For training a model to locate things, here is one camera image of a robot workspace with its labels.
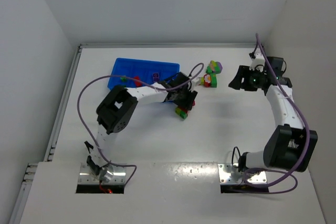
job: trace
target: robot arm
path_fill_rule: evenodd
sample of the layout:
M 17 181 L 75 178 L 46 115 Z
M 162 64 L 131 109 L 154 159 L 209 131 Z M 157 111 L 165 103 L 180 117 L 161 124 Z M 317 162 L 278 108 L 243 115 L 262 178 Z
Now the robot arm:
M 180 72 L 173 78 L 154 83 L 152 86 L 156 89 L 115 86 L 97 107 L 99 126 L 96 140 L 104 156 L 110 155 L 118 133 L 128 125 L 137 105 L 172 101 L 188 111 L 191 110 L 197 96 L 197 92 L 194 91 L 198 82 L 197 78 L 174 90 L 158 90 L 177 87 L 187 80 L 189 80 L 189 77 Z M 86 146 L 89 150 L 87 164 L 96 176 L 104 176 L 108 163 L 101 157 L 98 147 L 87 142 Z
M 238 73 L 229 87 L 245 91 L 257 91 L 259 88 L 269 101 L 275 118 L 276 129 L 270 137 L 264 150 L 250 153 L 245 152 L 238 161 L 238 170 L 245 171 L 248 168 L 279 168 L 290 170 L 300 157 L 306 141 L 306 130 L 300 117 L 288 102 L 274 82 L 268 67 L 264 66 L 265 59 L 260 58 L 258 52 L 255 57 L 250 54 L 252 64 L 239 66 Z M 267 57 L 272 69 L 277 75 L 281 86 L 287 95 L 292 99 L 292 84 L 289 78 L 283 77 L 282 64 L 284 60 L 277 57 Z M 315 148 L 318 136 L 316 131 L 310 131 L 309 148 L 303 162 L 296 169 L 297 172 L 304 172 L 310 161 Z

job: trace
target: colorful toy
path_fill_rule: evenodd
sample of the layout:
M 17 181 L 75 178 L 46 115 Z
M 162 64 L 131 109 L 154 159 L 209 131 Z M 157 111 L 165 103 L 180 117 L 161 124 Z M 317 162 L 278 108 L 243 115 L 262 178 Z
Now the colorful toy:
M 217 88 L 217 77 L 216 77 L 216 74 L 211 73 L 210 77 L 211 77 L 211 87 Z
M 210 76 L 210 74 L 205 74 L 203 78 L 204 78 L 204 86 L 205 87 L 210 87 L 211 86 L 211 76 Z
M 158 82 L 160 80 L 159 73 L 153 73 L 153 82 Z
M 217 88 L 217 76 L 214 73 L 205 74 L 204 77 L 201 78 L 201 84 L 205 87 L 213 87 Z
M 210 61 L 210 64 L 208 65 L 208 67 L 206 68 L 206 73 L 215 73 L 215 74 L 219 74 L 222 72 L 222 64 L 217 61 Z
M 140 78 L 139 78 L 139 76 L 135 76 L 135 77 L 134 77 L 134 79 L 137 79 L 137 80 L 139 80 L 139 81 L 140 81 Z M 136 86 L 137 88 L 142 86 L 142 84 L 141 84 L 141 83 L 139 83 L 139 82 L 137 82 L 137 81 L 134 81 L 134 83 L 135 83 L 135 86 Z
M 188 117 L 188 111 L 182 107 L 176 107 L 175 113 L 178 114 L 183 119 L 186 119 Z

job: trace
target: red block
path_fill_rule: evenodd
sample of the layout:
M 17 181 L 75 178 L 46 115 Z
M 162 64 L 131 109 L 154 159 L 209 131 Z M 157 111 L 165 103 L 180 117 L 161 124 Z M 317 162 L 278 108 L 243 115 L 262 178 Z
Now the red block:
M 139 76 L 135 76 L 135 77 L 134 77 L 134 79 L 137 79 L 137 80 L 139 80 L 139 81 L 140 81 L 140 78 L 139 78 Z M 142 86 L 142 84 L 141 84 L 141 83 L 139 83 L 139 82 L 137 82 L 137 81 L 134 81 L 134 83 L 135 83 L 135 85 L 136 85 L 136 87 L 137 87 L 137 88 Z
M 205 87 L 210 87 L 211 86 L 211 76 L 210 76 L 210 74 L 205 74 L 204 75 L 204 86 Z
M 183 107 L 180 107 L 180 106 L 178 106 L 179 107 L 179 109 L 180 110 L 182 110 L 182 111 L 184 111 L 185 113 L 187 113 L 188 114 L 188 110 L 186 110 L 185 108 L 183 108 Z

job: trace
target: green block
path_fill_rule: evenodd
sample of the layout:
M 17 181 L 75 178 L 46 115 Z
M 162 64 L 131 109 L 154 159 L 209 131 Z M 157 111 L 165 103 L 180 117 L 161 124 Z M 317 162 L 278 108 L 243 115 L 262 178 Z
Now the green block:
M 216 74 L 212 73 L 211 76 L 211 87 L 217 88 L 217 77 Z
M 208 67 L 206 68 L 206 73 L 212 73 L 212 70 L 211 70 L 211 67 L 210 67 L 210 66 L 208 66 Z
M 186 119 L 188 117 L 188 114 L 185 113 L 184 111 L 180 112 L 180 117 L 182 117 L 183 119 Z

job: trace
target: purple cable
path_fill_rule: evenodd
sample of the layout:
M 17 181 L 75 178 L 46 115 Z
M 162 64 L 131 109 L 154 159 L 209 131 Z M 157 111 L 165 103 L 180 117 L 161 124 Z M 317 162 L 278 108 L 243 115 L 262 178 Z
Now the purple cable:
M 287 193 L 289 191 L 293 191 L 296 187 L 297 187 L 297 179 L 294 177 L 294 175 L 292 175 L 292 173 L 299 167 L 299 165 L 302 163 L 303 159 L 304 159 L 304 156 L 306 155 L 307 153 L 307 150 L 308 150 L 308 146 L 309 146 L 309 140 L 310 140 L 310 130 L 309 130 L 309 125 L 308 125 L 308 122 L 306 120 L 306 118 L 304 117 L 303 113 L 301 112 L 301 110 L 295 105 L 295 103 L 289 98 L 289 96 L 287 95 L 287 93 L 285 92 L 285 90 L 282 88 L 280 82 L 278 81 L 277 79 L 277 76 L 276 74 L 274 73 L 273 71 L 273 68 L 271 66 L 271 64 L 269 63 L 268 59 L 267 59 L 267 56 L 266 56 L 266 53 L 264 51 L 264 49 L 262 48 L 262 45 L 261 45 L 261 42 L 260 42 L 260 39 L 259 39 L 259 35 L 256 33 L 256 38 L 257 38 L 257 45 L 258 47 L 260 48 L 260 51 L 265 59 L 265 63 L 267 64 L 268 68 L 269 68 L 269 71 L 270 73 L 272 74 L 272 76 L 274 77 L 274 80 L 277 84 L 277 86 L 279 87 L 279 89 L 281 90 L 281 92 L 284 94 L 285 98 L 288 100 L 288 102 L 292 105 L 292 107 L 296 110 L 296 112 L 299 114 L 299 116 L 301 117 L 301 120 L 303 121 L 303 124 L 306 128 L 306 142 L 305 142 L 305 145 L 303 147 L 303 150 L 302 150 L 302 153 L 298 159 L 298 161 L 295 163 L 295 165 L 293 165 L 292 169 L 290 169 L 288 172 L 283 172 L 283 171 L 280 171 L 280 170 L 267 170 L 267 169 L 261 169 L 261 168 L 250 168 L 250 169 L 247 169 L 245 172 L 244 172 L 244 175 L 243 175 L 243 181 L 246 185 L 249 185 L 249 186 L 252 186 L 252 187 L 257 187 L 257 188 L 262 188 L 262 187 L 265 187 L 264 185 L 255 185 L 255 184 L 252 184 L 250 183 L 249 181 L 247 181 L 248 179 L 248 173 L 251 173 L 251 172 L 257 172 L 257 171 L 267 171 L 267 172 L 275 172 L 275 173 L 283 173 L 284 175 L 278 179 L 276 179 L 275 181 L 269 183 L 267 185 L 267 187 L 271 187 L 271 186 L 274 186 L 282 181 L 284 181 L 286 178 L 288 178 L 289 176 L 293 177 L 294 180 L 296 181 L 296 184 L 294 187 L 292 187 L 291 189 L 289 190 L 285 190 L 285 191 L 278 191 L 278 192 L 274 192 L 274 193 L 266 193 L 266 194 L 281 194 L 281 193 Z
M 286 174 L 286 172 L 284 171 L 281 171 L 281 170 L 267 170 L 267 169 L 258 169 L 258 171 L 264 171 L 264 172 L 271 172 L 271 173 L 283 173 L 283 174 Z M 295 185 L 290 188 L 290 189 L 287 189 L 287 190 L 283 190 L 283 191 L 270 191 L 270 192 L 263 192 L 263 191 L 243 191 L 243 190 L 235 190 L 235 189 L 231 189 L 231 191 L 235 191 L 236 193 L 243 193 L 243 194 L 285 194 L 285 193 L 289 193 L 290 191 L 293 191 L 295 190 L 295 188 L 298 187 L 298 179 L 295 178 L 295 176 L 293 174 L 290 174 L 289 175 L 290 177 L 292 177 L 295 181 Z
M 195 69 L 196 67 L 198 67 L 198 66 L 202 66 L 202 67 L 201 67 L 201 69 L 198 71 L 198 73 L 197 73 L 196 75 L 192 76 L 189 80 L 187 80 L 187 81 L 183 82 L 182 84 L 177 85 L 176 87 L 173 87 L 173 88 L 161 89 L 161 88 L 154 87 L 154 86 L 152 86 L 152 85 L 149 85 L 148 83 L 145 83 L 145 82 L 143 82 L 143 81 L 140 81 L 140 80 L 137 80 L 137 79 L 134 79 L 134 78 L 131 78 L 131 77 L 120 76 L 120 75 L 112 74 L 112 75 L 109 75 L 109 76 L 98 77 L 98 78 L 96 78 L 96 79 L 90 81 L 90 82 L 89 82 L 88 84 L 86 84 L 86 85 L 84 86 L 84 88 L 80 91 L 80 93 L 79 93 L 79 95 L 78 95 L 78 99 L 77 99 L 77 113 L 78 113 L 79 119 L 81 120 L 81 122 L 82 122 L 82 124 L 84 125 L 85 129 L 88 131 L 89 135 L 91 136 L 92 140 L 94 141 L 94 143 L 95 143 L 95 145 L 96 145 L 96 147 L 97 147 L 97 149 L 98 149 L 98 152 L 99 152 L 99 154 L 101 155 L 102 159 L 103 159 L 105 162 L 107 162 L 108 164 L 110 164 L 110 165 L 120 166 L 120 167 L 134 167 L 134 170 L 133 170 L 131 176 L 130 176 L 130 177 L 128 178 L 128 180 L 125 182 L 125 185 L 124 185 L 124 186 L 126 186 L 127 183 L 128 183 L 128 182 L 131 180 L 131 178 L 133 177 L 135 171 L 137 170 L 137 166 L 136 166 L 136 165 L 121 165 L 121 164 L 116 164 L 116 163 L 113 163 L 112 161 L 108 160 L 108 159 L 105 157 L 105 155 L 103 154 L 103 152 L 101 151 L 101 149 L 100 149 L 100 147 L 99 147 L 99 144 L 98 144 L 98 142 L 97 142 L 95 136 L 93 135 L 93 133 L 92 133 L 91 130 L 89 129 L 88 125 L 87 125 L 86 122 L 84 121 L 83 116 L 82 116 L 82 114 L 81 114 L 81 112 L 80 112 L 79 104 L 80 104 L 80 99 L 81 99 L 81 97 L 82 97 L 84 91 L 85 91 L 91 84 L 95 83 L 96 81 L 99 81 L 99 80 L 101 80 L 101 79 L 105 79 L 105 78 L 110 78 L 110 77 L 119 77 L 119 78 L 124 77 L 124 78 L 129 79 L 129 80 L 132 80 L 132 81 L 140 82 L 141 84 L 143 84 L 143 85 L 145 85 L 145 86 L 147 86 L 147 87 L 150 87 L 150 88 L 152 88 L 152 89 L 155 89 L 155 90 L 159 90 L 159 91 L 173 91 L 173 90 L 175 90 L 175 89 L 178 89 L 178 88 L 180 88 L 180 87 L 182 87 L 182 86 L 188 84 L 188 83 L 191 82 L 193 79 L 195 79 L 195 78 L 202 72 L 202 70 L 203 70 L 203 68 L 204 68 L 204 64 L 203 64 L 202 62 L 198 63 L 198 64 L 192 69 L 191 73 L 192 73 L 192 72 L 194 71 L 194 69 Z

